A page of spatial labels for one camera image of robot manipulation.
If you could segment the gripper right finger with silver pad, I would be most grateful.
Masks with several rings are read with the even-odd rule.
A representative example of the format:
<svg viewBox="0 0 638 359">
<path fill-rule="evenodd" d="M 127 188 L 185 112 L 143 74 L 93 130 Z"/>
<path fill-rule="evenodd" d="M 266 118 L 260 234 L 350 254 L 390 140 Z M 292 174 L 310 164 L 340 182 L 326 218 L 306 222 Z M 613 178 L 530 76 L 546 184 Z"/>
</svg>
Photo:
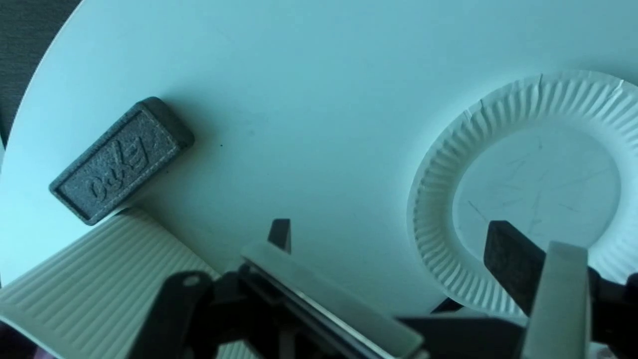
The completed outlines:
<svg viewBox="0 0 638 359">
<path fill-rule="evenodd" d="M 536 248 L 508 222 L 490 222 L 484 266 L 528 315 L 520 359 L 583 359 L 589 345 L 587 252 Z"/>
</svg>

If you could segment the gripper left finger with silver pad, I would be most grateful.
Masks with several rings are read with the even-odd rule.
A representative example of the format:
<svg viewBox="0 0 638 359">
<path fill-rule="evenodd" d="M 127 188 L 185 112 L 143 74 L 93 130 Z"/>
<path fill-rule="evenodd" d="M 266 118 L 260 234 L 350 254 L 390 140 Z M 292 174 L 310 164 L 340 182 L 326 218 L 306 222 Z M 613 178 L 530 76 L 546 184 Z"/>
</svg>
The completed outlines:
<svg viewBox="0 0 638 359">
<path fill-rule="evenodd" d="M 290 222 L 274 220 L 268 238 L 245 248 L 241 258 L 322 341 L 346 359 L 426 359 L 424 339 L 414 329 L 312 271 L 288 250 Z"/>
</svg>

